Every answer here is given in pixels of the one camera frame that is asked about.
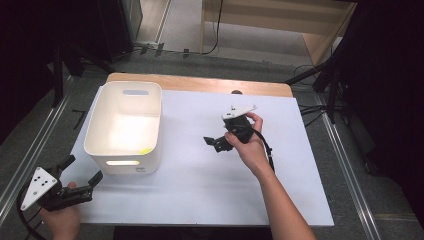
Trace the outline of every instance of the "bin handle cutout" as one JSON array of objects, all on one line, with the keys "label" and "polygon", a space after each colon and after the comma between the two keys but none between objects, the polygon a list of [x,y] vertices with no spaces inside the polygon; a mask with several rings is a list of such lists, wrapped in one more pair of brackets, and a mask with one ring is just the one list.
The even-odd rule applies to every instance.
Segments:
[{"label": "bin handle cutout", "polygon": [[139,165],[139,161],[107,161],[107,165],[110,166],[134,166]]},{"label": "bin handle cutout", "polygon": [[122,91],[123,94],[128,96],[148,96],[149,91],[146,90],[124,90]]}]

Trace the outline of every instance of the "forearm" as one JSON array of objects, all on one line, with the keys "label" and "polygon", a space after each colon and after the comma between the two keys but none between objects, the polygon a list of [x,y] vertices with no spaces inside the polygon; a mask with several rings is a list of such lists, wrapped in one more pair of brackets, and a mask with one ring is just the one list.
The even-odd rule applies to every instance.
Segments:
[{"label": "forearm", "polygon": [[270,167],[262,167],[261,185],[274,240],[315,239],[315,236]]}]

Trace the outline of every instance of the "dark floor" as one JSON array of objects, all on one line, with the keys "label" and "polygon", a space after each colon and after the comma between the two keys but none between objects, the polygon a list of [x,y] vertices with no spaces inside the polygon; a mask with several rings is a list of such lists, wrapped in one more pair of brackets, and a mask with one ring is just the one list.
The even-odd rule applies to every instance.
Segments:
[{"label": "dark floor", "polygon": [[[190,56],[183,59],[178,54],[154,57],[152,52],[148,52],[146,55],[133,54],[127,56],[112,64],[112,66],[119,72],[269,82],[287,80],[293,76],[295,70],[294,66],[212,57]],[[69,101],[37,157],[37,166],[49,167],[69,154],[81,127],[78,125],[81,114],[75,110],[88,110],[98,87],[105,83],[106,78],[106,73],[92,65],[86,66],[83,77],[73,78],[75,86],[70,91]],[[317,96],[308,85],[313,82],[313,78],[302,82],[292,87],[294,97],[299,104],[317,105]],[[22,159],[25,159],[28,149],[50,111],[52,99],[53,94],[49,93],[0,146],[0,164],[2,166],[0,189],[2,192],[8,186]],[[318,114],[319,112],[306,115],[304,117],[305,124],[313,120]],[[335,226],[314,227],[314,232],[319,239],[367,239],[349,185],[341,171],[340,163],[325,127],[324,117],[325,115],[322,115],[317,118],[306,127],[306,130],[328,197]],[[391,179],[375,177],[365,171],[361,152],[352,133],[338,115],[336,115],[336,129],[349,157],[351,167],[360,183],[362,193],[373,213],[381,239],[424,239],[424,231],[414,218],[400,187]],[[48,236],[45,226],[41,226],[39,231]],[[24,239],[26,235],[27,233],[19,222],[13,206],[0,228],[0,236],[2,239]],[[80,235],[81,239],[112,239],[113,237],[114,226],[87,224],[83,224]]]}]

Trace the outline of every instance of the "hand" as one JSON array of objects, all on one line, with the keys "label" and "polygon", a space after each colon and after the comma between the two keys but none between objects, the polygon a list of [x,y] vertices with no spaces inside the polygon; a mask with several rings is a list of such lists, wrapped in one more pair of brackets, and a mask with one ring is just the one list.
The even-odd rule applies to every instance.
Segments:
[{"label": "hand", "polygon": [[[262,118],[252,112],[246,113],[246,116],[254,121],[252,124],[253,129],[261,132],[263,124]],[[265,155],[263,142],[256,134],[253,134],[249,142],[245,144],[240,142],[238,138],[230,132],[225,133],[225,139],[237,149],[244,164],[246,164],[256,177],[258,177],[258,174],[264,169],[271,168]]]},{"label": "hand", "polygon": [[[76,188],[74,182],[68,184],[69,188]],[[77,239],[81,215],[78,206],[71,206],[58,211],[49,212],[41,209],[40,217],[47,224],[55,240]]]}]

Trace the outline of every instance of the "yellow object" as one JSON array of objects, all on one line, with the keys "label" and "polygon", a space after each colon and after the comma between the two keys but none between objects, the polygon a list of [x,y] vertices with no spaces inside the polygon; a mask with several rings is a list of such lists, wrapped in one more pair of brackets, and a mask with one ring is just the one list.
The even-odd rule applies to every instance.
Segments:
[{"label": "yellow object", "polygon": [[141,155],[144,155],[144,154],[148,154],[152,150],[153,150],[152,148],[144,148],[144,149],[141,149],[140,152],[138,152],[138,153],[141,154]]}]

